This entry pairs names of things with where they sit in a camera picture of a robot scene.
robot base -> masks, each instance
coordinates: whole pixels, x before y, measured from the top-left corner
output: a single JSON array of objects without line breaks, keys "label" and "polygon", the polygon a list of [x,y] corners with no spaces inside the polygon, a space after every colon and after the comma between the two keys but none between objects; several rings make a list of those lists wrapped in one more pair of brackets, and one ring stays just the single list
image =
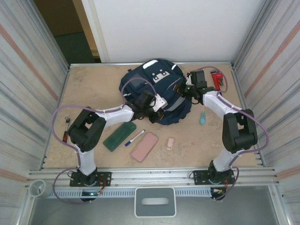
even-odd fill
[{"label": "robot base", "polygon": [[111,185],[111,172],[98,172],[97,169],[90,175],[84,175],[80,170],[73,172],[70,179],[70,187],[99,187],[103,186],[103,178],[105,180],[105,187]]},{"label": "robot base", "polygon": [[193,175],[195,185],[224,185],[225,180],[227,180],[227,184],[233,184],[235,180],[232,170],[218,172],[212,161],[208,170],[195,170],[193,171]]}]

small pink object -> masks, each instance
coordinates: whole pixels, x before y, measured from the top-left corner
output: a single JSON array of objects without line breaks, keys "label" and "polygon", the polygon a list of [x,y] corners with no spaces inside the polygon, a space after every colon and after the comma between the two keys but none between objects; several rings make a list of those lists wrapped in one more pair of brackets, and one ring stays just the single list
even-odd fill
[{"label": "small pink object", "polygon": [[173,147],[173,142],[174,142],[174,138],[169,137],[168,144],[167,144],[167,149],[168,149],[168,150],[171,150],[171,149],[172,149],[172,147]]},{"label": "small pink object", "polygon": [[132,151],[131,156],[137,161],[142,162],[157,142],[158,137],[148,132]]}]

navy blue backpack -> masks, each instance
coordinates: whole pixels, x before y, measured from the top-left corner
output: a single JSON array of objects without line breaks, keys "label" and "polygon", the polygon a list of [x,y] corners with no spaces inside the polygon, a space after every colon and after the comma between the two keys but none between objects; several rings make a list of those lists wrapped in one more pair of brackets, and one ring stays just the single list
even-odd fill
[{"label": "navy blue backpack", "polygon": [[[178,123],[190,112],[191,100],[181,97],[173,90],[176,84],[185,79],[182,70],[176,64],[162,59],[150,60],[134,70],[129,70],[121,79],[119,90],[121,91],[128,80],[135,77],[142,77],[149,81],[153,84],[156,92],[167,101],[168,105],[160,109],[164,116],[158,121],[159,124]],[[144,90],[153,92],[150,85],[145,81],[135,79],[125,87],[123,94],[125,99],[130,101],[137,99]]]}]

work surface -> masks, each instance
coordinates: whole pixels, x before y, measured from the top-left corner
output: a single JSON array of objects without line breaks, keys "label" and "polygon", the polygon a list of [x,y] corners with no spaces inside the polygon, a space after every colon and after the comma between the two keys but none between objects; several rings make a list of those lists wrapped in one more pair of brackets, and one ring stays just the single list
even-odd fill
[{"label": "work surface", "polygon": [[[118,66],[84,66],[72,67],[61,105],[83,105],[93,109],[108,109],[121,105],[122,96],[119,92],[121,78],[128,69],[138,65]],[[191,70],[198,69],[199,64],[179,65],[186,75]],[[229,65],[213,65],[222,70],[228,80],[228,91],[223,96],[236,106],[240,106],[239,97],[233,82]],[[210,75],[212,69],[204,69],[208,86],[214,86]],[[201,112],[205,110],[206,123],[200,125]],[[68,108],[61,110],[57,116],[55,131],[63,136],[66,128],[65,117],[72,121],[80,113],[80,109]],[[177,124],[162,126],[152,124],[147,118],[135,120],[136,130],[113,152],[110,152],[102,142],[121,124],[106,128],[95,148],[97,167],[190,167],[208,166],[223,148],[222,120],[209,108],[198,104],[192,105],[191,112]],[[145,134],[138,137],[132,144],[125,143],[141,130],[152,132],[158,137],[158,142],[143,162],[137,162],[131,156],[132,150]],[[167,150],[169,137],[175,139],[173,148]],[[235,165],[257,165],[253,153],[244,154],[238,158]],[[77,165],[77,157],[71,148],[60,144],[51,138],[44,167],[70,167]]]}]

cable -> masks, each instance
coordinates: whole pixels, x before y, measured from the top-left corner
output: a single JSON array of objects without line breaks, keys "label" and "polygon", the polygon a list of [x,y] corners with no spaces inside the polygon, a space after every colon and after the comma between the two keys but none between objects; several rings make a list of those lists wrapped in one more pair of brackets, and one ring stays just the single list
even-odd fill
[{"label": "cable", "polygon": [[225,74],[224,74],[221,70],[219,70],[218,68],[212,67],[212,66],[201,67],[200,69],[205,69],[205,68],[212,68],[212,69],[215,69],[215,70],[219,71],[219,72],[223,75],[223,77],[224,77],[225,84],[226,84],[226,88],[225,88],[225,90],[219,90],[219,91],[218,91],[218,93],[217,93],[217,98],[218,98],[223,104],[225,104],[226,106],[230,107],[231,109],[233,109],[233,110],[235,110],[235,111],[237,111],[237,112],[243,114],[244,116],[247,116],[247,117],[250,118],[251,120],[253,120],[256,124],[258,124],[258,125],[261,127],[261,129],[262,129],[262,130],[264,131],[264,133],[266,134],[266,143],[265,143],[261,148],[254,149],[254,150],[247,150],[247,151],[241,152],[239,155],[236,155],[236,156],[231,160],[231,162],[229,163],[229,166],[231,166],[231,165],[234,163],[234,161],[235,161],[240,155],[245,154],[245,153],[251,153],[251,152],[259,152],[259,151],[265,149],[265,148],[268,146],[269,142],[270,142],[270,135],[269,135],[267,129],[266,129],[266,128],[265,128],[265,127],[257,120],[257,119],[255,119],[254,117],[252,117],[252,116],[249,115],[248,113],[243,112],[243,111],[241,111],[241,110],[235,108],[233,105],[230,105],[229,103],[227,103],[226,101],[224,101],[224,100],[219,96],[220,93],[226,93],[227,90],[228,90],[228,81],[227,81],[227,78],[226,78]]},{"label": "cable", "polygon": [[224,184],[225,184],[225,190],[227,190],[227,188],[228,188],[228,181],[227,181],[227,178],[224,179]]},{"label": "cable", "polygon": [[141,77],[136,77],[136,78],[132,78],[132,79],[128,80],[128,81],[124,84],[124,86],[122,87],[122,89],[121,89],[121,94],[122,94],[122,98],[123,98],[123,104],[122,104],[121,106],[119,106],[119,107],[116,107],[116,108],[114,108],[114,109],[112,109],[112,110],[94,110],[94,109],[87,108],[87,107],[84,107],[84,106],[81,106],[81,105],[64,105],[64,106],[61,106],[61,107],[57,108],[57,109],[54,111],[54,113],[52,114],[51,121],[50,121],[50,127],[51,127],[51,132],[52,132],[54,138],[55,138],[58,142],[62,143],[63,145],[66,145],[66,146],[68,146],[68,147],[74,149],[75,152],[76,152],[76,154],[77,154],[77,159],[78,159],[78,166],[77,166],[77,167],[75,167],[75,168],[68,168],[68,169],[63,170],[63,171],[60,172],[60,173],[56,176],[56,178],[54,179],[54,182],[53,182],[53,193],[54,193],[55,197],[56,197],[58,200],[60,200],[61,202],[66,203],[66,204],[71,204],[71,205],[82,205],[82,204],[89,203],[90,201],[89,201],[89,202],[72,202],[72,201],[66,201],[66,200],[61,199],[61,198],[57,195],[57,193],[56,193],[56,191],[55,191],[55,184],[56,184],[56,181],[57,181],[57,179],[59,178],[60,175],[62,175],[64,172],[66,172],[66,171],[68,171],[68,170],[69,170],[69,171],[70,171],[70,170],[77,170],[77,169],[79,169],[79,168],[81,167],[81,160],[80,160],[79,150],[78,150],[75,146],[72,146],[72,145],[70,145],[70,144],[68,144],[68,143],[63,142],[63,141],[56,135],[56,133],[55,133],[55,131],[54,131],[54,120],[55,120],[56,114],[57,114],[60,110],[65,109],[65,108],[79,108],[79,109],[84,109],[84,110],[87,110],[87,111],[90,111],[90,112],[95,112],[95,113],[113,113],[113,112],[117,112],[117,111],[121,110],[121,109],[124,107],[125,103],[126,103],[126,99],[125,99],[125,97],[124,97],[124,95],[123,95],[124,88],[125,88],[130,82],[132,82],[133,80],[137,80],[137,79],[144,80],[146,83],[148,83],[148,84],[150,85],[150,87],[152,88],[153,92],[155,93],[155,95],[157,95],[156,90],[154,89],[153,85],[152,85],[149,81],[147,81],[146,79],[141,78]]},{"label": "cable", "polygon": [[69,178],[72,178],[72,175],[70,176],[70,175],[69,175],[69,172],[72,172],[72,173],[73,173],[73,171],[68,171],[68,172],[67,172],[67,176],[68,176]]},{"label": "cable", "polygon": [[98,177],[98,182],[99,182],[99,194],[102,193],[103,189],[106,187],[106,180],[103,177]]},{"label": "cable", "polygon": [[122,94],[122,97],[123,97],[123,104],[122,104],[121,106],[118,106],[118,107],[113,108],[113,109],[111,109],[111,110],[94,110],[94,109],[87,108],[87,107],[84,107],[84,106],[81,106],[81,105],[64,105],[64,106],[61,106],[61,107],[57,108],[57,109],[54,111],[54,113],[52,114],[52,117],[51,117],[51,122],[50,122],[50,125],[51,125],[51,132],[52,132],[54,138],[55,138],[58,142],[60,142],[60,143],[62,143],[63,145],[66,145],[66,146],[68,146],[68,147],[70,147],[70,148],[72,148],[72,149],[75,150],[75,152],[76,152],[76,154],[77,154],[77,159],[78,159],[78,168],[81,167],[81,160],[80,160],[79,150],[78,150],[75,146],[63,142],[63,141],[56,135],[56,133],[55,133],[55,131],[54,131],[54,120],[55,120],[56,114],[57,114],[60,110],[65,109],[65,108],[79,108],[79,109],[84,109],[84,110],[87,110],[87,111],[90,111],[90,112],[94,112],[94,113],[113,113],[113,112],[117,112],[117,111],[121,110],[121,109],[124,107],[125,103],[126,103],[126,99],[125,99],[125,97],[124,97],[124,95],[123,95],[124,88],[125,88],[130,82],[132,82],[133,80],[138,80],[138,79],[143,80],[143,81],[145,81],[146,83],[148,83],[148,84],[150,85],[150,87],[153,89],[153,92],[155,93],[155,95],[157,94],[157,92],[156,92],[156,90],[154,89],[153,85],[152,85],[149,81],[147,81],[146,79],[141,78],[141,77],[135,77],[135,78],[132,78],[132,79],[128,80],[128,81],[124,84],[124,86],[122,87],[122,89],[121,89],[121,94]]},{"label": "cable", "polygon": [[[225,74],[224,74],[221,70],[219,70],[218,68],[212,67],[212,66],[206,66],[206,67],[202,67],[202,68],[200,68],[200,69],[205,69],[205,68],[216,69],[216,70],[219,71],[219,72],[223,75],[223,77],[224,77],[225,84],[226,84],[226,88],[225,88],[225,90],[219,90],[219,91],[217,92],[217,98],[218,98],[222,103],[224,103],[226,106],[230,107],[231,109],[233,109],[233,110],[235,110],[235,111],[237,111],[237,112],[243,114],[244,116],[247,116],[247,117],[250,118],[251,120],[253,120],[255,123],[257,123],[257,124],[262,128],[262,130],[263,130],[263,131],[265,132],[265,134],[266,134],[266,139],[267,139],[267,140],[266,140],[266,143],[265,143],[264,146],[262,146],[261,148],[255,149],[255,150],[247,150],[247,151],[243,151],[243,152],[241,152],[239,155],[236,155],[236,156],[231,160],[231,162],[229,163],[229,166],[232,166],[232,164],[234,163],[234,161],[235,161],[240,155],[245,154],[245,153],[251,153],[251,152],[260,152],[261,150],[265,149],[265,148],[268,146],[269,142],[270,142],[270,135],[269,135],[267,129],[266,129],[266,128],[265,128],[265,127],[257,120],[257,119],[255,119],[254,117],[252,117],[252,116],[249,115],[248,113],[243,112],[243,111],[241,111],[241,110],[235,108],[233,105],[230,105],[229,103],[225,102],[225,101],[219,96],[220,93],[226,93],[227,90],[228,90],[228,82],[227,82],[227,78],[226,78]],[[237,172],[237,175],[236,175],[236,178],[235,178],[235,181],[234,181],[234,183],[232,184],[232,186],[228,189],[227,192],[225,192],[223,195],[221,195],[220,197],[216,198],[215,200],[218,200],[218,199],[222,198],[223,196],[225,196],[226,194],[228,194],[228,193],[232,190],[232,188],[234,187],[234,185],[235,185],[235,183],[236,183],[236,181],[237,181],[237,179],[238,179],[238,177],[239,177],[240,171],[239,171],[238,167],[236,167],[236,166],[232,166],[231,168],[235,168],[235,169],[237,169],[237,171],[238,171],[238,172]]]},{"label": "cable", "polygon": [[191,178],[191,175],[193,174],[194,172],[191,172],[191,174],[188,176],[188,178],[190,178],[191,180],[194,180],[195,178]]},{"label": "cable", "polygon": [[57,179],[59,178],[59,176],[61,176],[61,175],[62,175],[64,172],[66,172],[66,171],[77,170],[77,169],[78,169],[78,167],[75,167],[75,168],[67,168],[67,169],[61,171],[61,172],[56,176],[56,178],[54,179],[53,187],[52,187],[53,194],[55,195],[55,197],[56,197],[58,200],[60,200],[61,202],[65,203],[65,204],[70,204],[70,205],[83,205],[83,204],[90,203],[90,201],[88,201],[88,202],[73,202],[73,201],[67,201],[67,200],[64,200],[64,199],[60,198],[60,197],[57,195],[56,191],[55,191],[55,184],[56,184],[56,181],[57,181]]},{"label": "cable", "polygon": [[214,200],[219,200],[220,198],[223,198],[225,195],[227,195],[229,192],[231,192],[231,190],[233,189],[234,185],[236,184],[236,181],[238,180],[238,177],[240,175],[240,170],[236,166],[233,166],[232,169],[236,169],[237,170],[236,178],[235,178],[233,184],[231,185],[231,187],[224,194],[222,194],[218,198],[214,198]]}]

